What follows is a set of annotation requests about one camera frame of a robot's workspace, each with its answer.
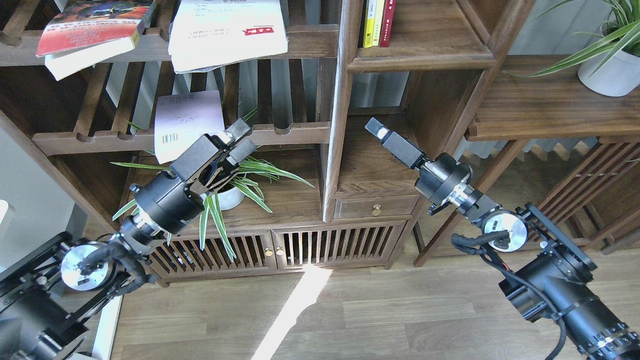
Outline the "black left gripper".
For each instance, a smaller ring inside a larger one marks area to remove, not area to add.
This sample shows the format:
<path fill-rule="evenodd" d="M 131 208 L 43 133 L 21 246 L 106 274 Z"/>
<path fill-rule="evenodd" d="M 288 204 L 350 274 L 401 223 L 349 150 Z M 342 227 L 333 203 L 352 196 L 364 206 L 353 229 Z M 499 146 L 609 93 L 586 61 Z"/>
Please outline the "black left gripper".
<path fill-rule="evenodd" d="M 239 165 L 258 146 L 253 127 L 238 118 L 218 135 L 204 134 L 146 186 L 132 186 L 139 212 L 129 217 L 131 236 L 178 234 L 204 210 L 201 195 L 226 189 Z"/>

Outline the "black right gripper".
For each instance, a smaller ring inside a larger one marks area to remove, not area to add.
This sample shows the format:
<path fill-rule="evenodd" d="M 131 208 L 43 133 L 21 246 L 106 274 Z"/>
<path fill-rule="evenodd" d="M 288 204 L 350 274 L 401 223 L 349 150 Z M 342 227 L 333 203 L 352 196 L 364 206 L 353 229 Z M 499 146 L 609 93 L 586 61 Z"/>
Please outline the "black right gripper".
<path fill-rule="evenodd" d="M 377 118 L 371 117 L 365 125 L 371 135 L 382 142 L 382 146 L 409 169 L 419 171 L 414 183 L 415 189 L 431 202 L 427 213 L 435 215 L 439 211 L 454 205 L 460 214 L 465 214 L 472 206 L 469 186 L 471 167 L 463 165 L 448 153 L 441 153 L 435 160 L 408 139 L 389 128 Z"/>

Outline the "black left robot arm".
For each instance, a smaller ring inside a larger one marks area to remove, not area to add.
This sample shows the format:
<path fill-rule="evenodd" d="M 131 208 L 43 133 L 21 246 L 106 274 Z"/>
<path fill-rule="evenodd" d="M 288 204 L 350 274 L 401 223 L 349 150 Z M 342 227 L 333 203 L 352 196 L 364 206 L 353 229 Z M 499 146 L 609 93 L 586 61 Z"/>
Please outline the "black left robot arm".
<path fill-rule="evenodd" d="M 178 235 L 208 207 L 256 150 L 252 127 L 238 119 L 203 134 L 146 186 L 133 184 L 138 212 L 107 242 L 61 232 L 1 274 L 1 358 L 66 360 L 85 340 L 86 321 L 115 297 L 156 275 L 144 269 L 164 234 Z"/>

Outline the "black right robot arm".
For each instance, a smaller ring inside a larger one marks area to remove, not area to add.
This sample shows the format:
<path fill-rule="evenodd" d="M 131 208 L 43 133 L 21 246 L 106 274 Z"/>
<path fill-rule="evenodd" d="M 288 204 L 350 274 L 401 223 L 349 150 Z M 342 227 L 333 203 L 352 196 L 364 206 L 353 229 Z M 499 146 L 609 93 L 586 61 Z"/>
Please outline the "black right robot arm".
<path fill-rule="evenodd" d="M 451 244 L 468 255 L 479 255 L 505 279 L 505 297 L 526 321 L 552 319 L 560 328 L 558 343 L 547 356 L 553 360 L 570 340 L 588 360 L 637 360 L 639 335 L 592 292 L 596 264 L 532 203 L 506 210 L 470 185 L 473 170 L 448 153 L 431 160 L 408 139 L 376 118 L 365 125 L 398 161 L 419 171 L 415 189 L 431 203 L 434 215 L 448 205 L 481 230 L 477 237 L 453 234 Z M 541 252 L 519 271 L 512 271 L 499 252 L 514 252 L 530 231 L 542 238 Z"/>

